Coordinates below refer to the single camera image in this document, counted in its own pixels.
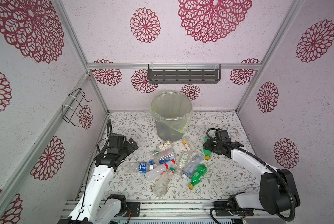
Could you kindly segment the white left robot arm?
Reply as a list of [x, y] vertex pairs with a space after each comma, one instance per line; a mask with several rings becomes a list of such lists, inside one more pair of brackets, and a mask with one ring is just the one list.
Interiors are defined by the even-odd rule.
[[121, 134], [110, 134], [104, 147], [94, 157], [96, 165], [85, 191], [73, 211], [59, 224], [109, 224], [115, 217], [132, 216], [126, 196], [111, 194], [103, 205], [108, 183], [115, 175], [117, 168], [125, 159], [138, 149], [137, 143]]

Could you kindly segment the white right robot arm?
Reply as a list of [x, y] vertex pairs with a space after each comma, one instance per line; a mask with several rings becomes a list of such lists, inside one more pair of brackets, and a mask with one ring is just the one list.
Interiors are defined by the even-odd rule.
[[301, 201], [292, 173], [287, 169], [278, 169], [244, 149], [237, 141], [231, 141], [225, 129], [208, 129], [204, 149], [236, 161], [259, 180], [258, 192], [243, 192], [232, 195], [228, 206], [233, 211], [258, 210], [270, 215], [282, 216], [289, 211], [287, 220], [295, 217], [296, 208]]

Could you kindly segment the clear bottle blue label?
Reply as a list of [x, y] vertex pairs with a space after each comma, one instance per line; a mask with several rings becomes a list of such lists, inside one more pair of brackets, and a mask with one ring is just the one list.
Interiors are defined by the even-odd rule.
[[155, 166], [154, 161], [136, 161], [128, 162], [126, 165], [126, 170], [130, 173], [145, 174], [151, 171]]

